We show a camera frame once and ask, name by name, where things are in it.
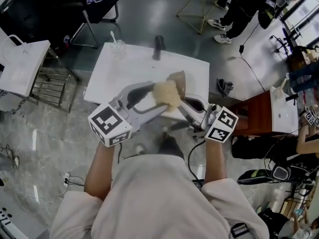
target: power strip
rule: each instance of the power strip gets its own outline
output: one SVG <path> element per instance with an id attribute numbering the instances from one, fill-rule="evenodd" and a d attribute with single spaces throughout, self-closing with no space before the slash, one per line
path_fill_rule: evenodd
<path id="1" fill-rule="evenodd" d="M 66 180 L 66 179 L 68 180 L 69 178 L 70 178 L 70 174 L 69 174 L 69 173 L 65 173 L 65 174 L 64 174 L 64 177 L 63 177 L 63 185 L 64 185 L 64 187 L 66 187 L 66 188 L 67 188 L 69 185 L 65 183 L 65 180 Z"/>

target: hand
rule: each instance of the hand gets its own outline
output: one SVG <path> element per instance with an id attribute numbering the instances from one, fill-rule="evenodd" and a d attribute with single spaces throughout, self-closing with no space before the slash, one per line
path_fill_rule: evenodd
<path id="1" fill-rule="evenodd" d="M 297 217 L 297 214 L 295 213 L 295 212 L 291 212 L 290 213 L 290 216 L 292 217 L 292 218 L 294 218 L 294 219 L 297 219 L 298 217 Z"/>

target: white sneaker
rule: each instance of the white sneaker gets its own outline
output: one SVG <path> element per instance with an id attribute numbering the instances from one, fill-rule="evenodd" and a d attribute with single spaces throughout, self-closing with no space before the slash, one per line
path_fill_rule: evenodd
<path id="1" fill-rule="evenodd" d="M 222 6 L 220 6 L 219 4 L 217 4 L 217 3 L 215 3 L 215 5 L 216 5 L 216 7 L 220 8 L 220 9 L 222 9 L 222 10 L 225 10 L 225 11 L 228 11 L 228 10 L 229 10 L 228 5 L 225 5 L 225 7 L 222 7 Z"/>
<path id="2" fill-rule="evenodd" d="M 231 44 L 231 39 L 229 39 L 226 34 L 219 34 L 219 35 L 216 35 L 214 36 L 214 40 L 218 43 L 221 43 L 221 44 Z"/>
<path id="3" fill-rule="evenodd" d="M 222 31 L 225 31 L 225 30 L 226 30 L 226 26 L 223 26 L 223 25 L 220 23 L 220 20 L 209 19 L 209 20 L 207 21 L 207 23 L 208 23 L 209 25 L 211 25 L 212 27 L 218 28 L 219 30 L 222 30 Z"/>

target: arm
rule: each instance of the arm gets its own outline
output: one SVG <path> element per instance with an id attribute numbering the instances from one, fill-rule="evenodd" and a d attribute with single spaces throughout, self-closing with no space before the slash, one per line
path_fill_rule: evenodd
<path id="1" fill-rule="evenodd" d="M 309 125 L 303 126 L 300 131 L 296 152 L 298 154 L 319 153 L 319 139 L 306 142 Z"/>
<path id="2" fill-rule="evenodd" d="M 205 183 L 226 178 L 225 158 L 220 142 L 206 140 Z"/>
<path id="3" fill-rule="evenodd" d="M 266 224 L 256 214 L 243 192 L 232 179 L 226 178 L 222 144 L 206 140 L 206 174 L 202 193 L 230 224 L 245 223 L 256 238 L 269 239 Z"/>
<path id="4" fill-rule="evenodd" d="M 309 224 L 309 216 L 308 216 L 308 210 L 307 210 L 307 208 L 305 208 L 305 216 L 304 216 L 304 219 L 305 219 L 305 224 Z"/>
<path id="5" fill-rule="evenodd" d="M 291 213 L 291 217 L 294 218 L 294 231 L 293 234 L 297 233 L 297 231 L 299 230 L 299 222 L 298 222 L 298 218 L 295 212 Z"/>
<path id="6" fill-rule="evenodd" d="M 102 201 L 111 189 L 113 156 L 114 146 L 108 148 L 100 142 L 85 180 L 84 192 Z"/>
<path id="7" fill-rule="evenodd" d="M 69 191 L 55 216 L 50 239 L 91 238 L 91 227 L 112 180 L 114 147 L 101 142 L 85 180 L 84 192 Z"/>

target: white t-shirt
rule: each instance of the white t-shirt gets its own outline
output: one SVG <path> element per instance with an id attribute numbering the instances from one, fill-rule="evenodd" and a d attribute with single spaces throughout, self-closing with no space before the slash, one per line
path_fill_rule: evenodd
<path id="1" fill-rule="evenodd" d="M 229 239 L 244 222 L 256 238 L 269 239 L 232 179 L 209 182 L 202 193 L 180 157 L 128 158 L 119 165 L 105 201 L 70 191 L 55 217 L 51 239 Z"/>
<path id="2" fill-rule="evenodd" d="M 313 235 L 313 231 L 310 228 L 309 224 L 299 223 L 298 231 L 294 233 L 294 222 L 287 221 L 281 228 L 278 237 L 288 237 L 292 239 L 310 239 Z"/>

